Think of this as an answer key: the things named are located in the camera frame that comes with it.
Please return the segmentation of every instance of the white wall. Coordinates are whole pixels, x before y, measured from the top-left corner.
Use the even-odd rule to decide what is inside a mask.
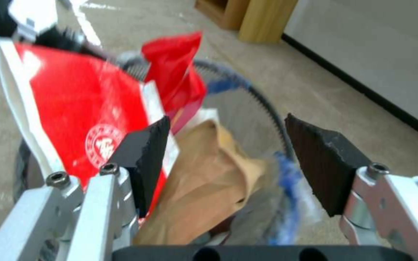
[[[299,0],[285,33],[418,119],[418,0]]]

